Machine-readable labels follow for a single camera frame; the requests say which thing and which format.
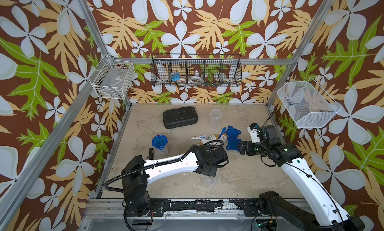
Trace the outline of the white bottle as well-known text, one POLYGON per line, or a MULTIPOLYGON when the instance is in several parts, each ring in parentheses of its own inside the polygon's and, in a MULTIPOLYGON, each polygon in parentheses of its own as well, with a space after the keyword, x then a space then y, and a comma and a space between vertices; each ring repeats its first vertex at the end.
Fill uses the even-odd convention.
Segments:
POLYGON ((219 140, 221 140, 221 141, 223 141, 223 142, 225 142, 227 139, 228 139, 227 134, 222 134, 222 135, 220 136, 220 138, 219 138, 219 140))

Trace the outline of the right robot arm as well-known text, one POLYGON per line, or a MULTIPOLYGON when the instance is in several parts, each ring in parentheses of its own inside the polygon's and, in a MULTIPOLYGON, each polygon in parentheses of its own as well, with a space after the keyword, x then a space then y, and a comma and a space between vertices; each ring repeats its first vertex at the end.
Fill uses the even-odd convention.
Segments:
POLYGON ((295 183, 312 212, 304 211, 269 191, 259 195, 257 209, 261 215, 275 214, 301 231, 362 231, 365 224, 343 209, 320 183, 298 148, 283 144, 274 126, 251 124, 250 141, 242 141, 238 150, 242 156, 268 158, 295 183))

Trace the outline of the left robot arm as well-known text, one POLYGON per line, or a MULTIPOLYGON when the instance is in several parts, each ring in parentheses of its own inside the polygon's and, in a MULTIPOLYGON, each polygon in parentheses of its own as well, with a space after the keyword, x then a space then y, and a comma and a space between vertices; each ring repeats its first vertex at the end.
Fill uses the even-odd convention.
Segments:
POLYGON ((160 159, 144 160, 135 156, 116 176, 103 184, 103 189, 122 193, 125 214, 144 216, 154 210, 147 187, 160 179, 181 173, 197 173, 215 177, 217 170, 230 162, 223 144, 192 145, 182 155, 160 159))

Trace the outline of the toothpaste tube top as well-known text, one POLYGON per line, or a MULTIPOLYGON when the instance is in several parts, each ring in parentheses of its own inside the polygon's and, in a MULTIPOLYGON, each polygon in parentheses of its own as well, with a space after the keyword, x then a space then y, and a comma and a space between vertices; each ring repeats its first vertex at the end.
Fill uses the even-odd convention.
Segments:
POLYGON ((202 136, 194 136, 194 137, 191 137, 191 140, 203 140, 205 139, 207 136, 206 135, 202 135, 202 136))

